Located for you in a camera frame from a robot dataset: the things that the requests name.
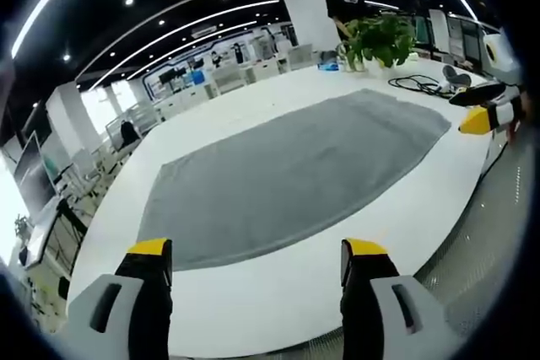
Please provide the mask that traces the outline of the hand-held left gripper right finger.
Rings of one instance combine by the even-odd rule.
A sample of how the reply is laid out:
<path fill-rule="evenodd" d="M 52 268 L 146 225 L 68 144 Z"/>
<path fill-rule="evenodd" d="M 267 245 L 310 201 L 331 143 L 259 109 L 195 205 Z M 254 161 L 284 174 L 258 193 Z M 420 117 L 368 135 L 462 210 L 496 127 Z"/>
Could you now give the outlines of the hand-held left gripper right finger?
<path fill-rule="evenodd" d="M 344 359 L 450 359 L 460 336 L 440 302 L 375 242 L 342 240 Z"/>

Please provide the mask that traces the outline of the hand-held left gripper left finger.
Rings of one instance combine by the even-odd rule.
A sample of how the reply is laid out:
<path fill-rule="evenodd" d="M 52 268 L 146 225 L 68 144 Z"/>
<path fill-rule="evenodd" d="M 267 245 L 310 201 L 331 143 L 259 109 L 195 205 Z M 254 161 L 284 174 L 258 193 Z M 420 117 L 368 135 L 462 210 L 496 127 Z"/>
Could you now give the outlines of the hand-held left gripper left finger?
<path fill-rule="evenodd" d="M 67 352 L 73 359 L 168 359 L 173 303 L 172 240 L 128 250 L 68 306 Z"/>

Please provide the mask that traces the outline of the person's right hand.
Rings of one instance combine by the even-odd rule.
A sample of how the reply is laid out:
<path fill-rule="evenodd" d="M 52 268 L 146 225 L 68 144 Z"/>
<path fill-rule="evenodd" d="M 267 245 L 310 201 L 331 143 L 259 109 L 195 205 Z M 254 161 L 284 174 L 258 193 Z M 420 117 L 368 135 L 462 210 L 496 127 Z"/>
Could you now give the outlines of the person's right hand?
<path fill-rule="evenodd" d="M 520 119 L 514 119 L 506 130 L 506 136 L 508 143 L 513 143 L 516 138 L 516 132 L 522 122 L 531 121 L 534 117 L 532 101 L 527 91 L 520 94 L 522 114 Z"/>

